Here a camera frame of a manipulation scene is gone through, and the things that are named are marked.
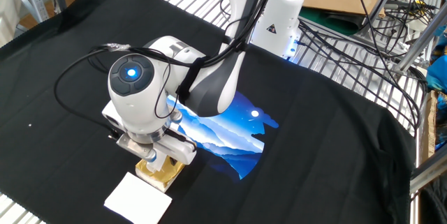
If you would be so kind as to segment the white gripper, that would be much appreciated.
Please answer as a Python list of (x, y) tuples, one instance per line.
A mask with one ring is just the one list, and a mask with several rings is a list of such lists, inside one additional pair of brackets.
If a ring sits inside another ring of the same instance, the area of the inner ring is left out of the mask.
[(121, 148), (154, 165), (160, 163), (158, 159), (166, 156), (170, 157), (171, 165), (176, 165), (177, 161), (189, 165), (196, 156), (196, 145), (189, 137), (174, 128), (174, 123), (182, 120), (182, 113), (170, 105), (168, 109), (173, 109), (173, 113), (162, 120), (164, 125), (151, 133), (128, 131), (112, 101), (104, 107), (102, 114), (113, 126), (124, 131), (117, 140), (117, 145)]

